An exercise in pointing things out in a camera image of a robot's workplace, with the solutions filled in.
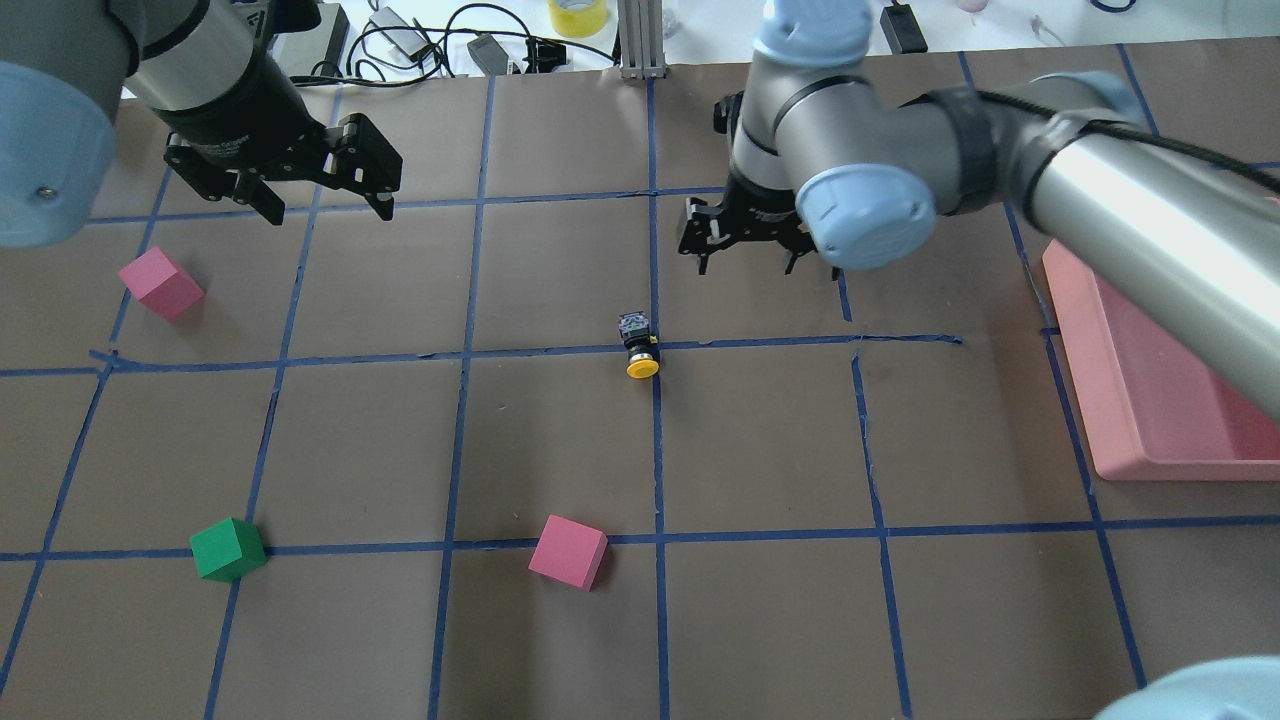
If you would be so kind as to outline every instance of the power adapter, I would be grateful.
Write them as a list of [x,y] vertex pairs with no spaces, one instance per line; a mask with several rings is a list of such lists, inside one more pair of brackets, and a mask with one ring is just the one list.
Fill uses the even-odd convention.
[[888,40],[888,47],[895,55],[929,51],[929,44],[924,41],[920,23],[915,22],[915,13],[910,5],[893,0],[893,5],[881,10],[881,29],[884,31],[884,40]]

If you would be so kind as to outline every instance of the white surface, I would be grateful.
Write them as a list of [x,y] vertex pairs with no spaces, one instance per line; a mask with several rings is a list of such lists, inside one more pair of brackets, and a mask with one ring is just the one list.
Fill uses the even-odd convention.
[[[340,0],[351,24],[361,28],[370,15],[365,0]],[[604,29],[581,41],[604,51],[613,49],[616,0],[609,5],[609,22]],[[879,9],[890,0],[864,0]],[[381,0],[406,20],[417,18],[428,27],[443,27],[461,1]],[[1124,0],[1107,0],[1121,5]],[[534,35],[556,37],[547,14],[545,0],[498,0],[498,5],[518,14]],[[1206,37],[1248,37],[1280,35],[1280,0],[1138,0],[1128,13],[1103,13],[1087,0],[989,0],[980,13],[970,14],[956,0],[910,0],[931,50],[993,50],[1001,47],[1039,47],[1057,45],[1042,31],[1041,40],[1032,31],[1032,18],[1039,17],[1066,45],[1105,45],[1111,42],[1160,42]],[[677,63],[744,63],[751,59],[751,38],[760,19],[763,0],[678,0],[680,28],[664,41],[667,61]],[[458,27],[476,29],[518,31],[515,20],[485,9],[467,10]],[[518,38],[499,38],[513,59],[524,56]],[[383,53],[387,46],[375,40],[370,49]],[[878,27],[872,33],[872,54],[888,54],[888,45]],[[454,72],[475,74],[479,70],[466,51],[463,36],[451,38],[451,61]],[[572,69],[607,67],[607,61],[582,50],[571,49]]]

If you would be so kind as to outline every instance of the yellow cylinder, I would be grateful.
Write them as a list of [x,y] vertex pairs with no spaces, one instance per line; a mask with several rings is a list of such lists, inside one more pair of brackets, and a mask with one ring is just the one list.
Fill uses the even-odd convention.
[[604,0],[547,0],[552,27],[563,37],[586,37],[600,32],[608,18]]

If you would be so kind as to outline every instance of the pink bin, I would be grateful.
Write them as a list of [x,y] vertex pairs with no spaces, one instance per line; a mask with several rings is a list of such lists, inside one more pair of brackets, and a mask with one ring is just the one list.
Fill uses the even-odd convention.
[[1280,480],[1280,427],[1061,243],[1044,270],[1098,475]]

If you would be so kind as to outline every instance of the block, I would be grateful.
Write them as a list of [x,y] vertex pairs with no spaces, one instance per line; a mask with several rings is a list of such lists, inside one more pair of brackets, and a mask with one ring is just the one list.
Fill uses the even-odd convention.
[[229,583],[266,564],[257,528],[236,518],[191,536],[196,573],[206,580]]
[[138,302],[170,323],[205,296],[187,270],[159,247],[140,255],[119,275]]
[[529,569],[590,592],[608,544],[609,538],[600,530],[552,515],[547,518],[543,534],[538,538]]

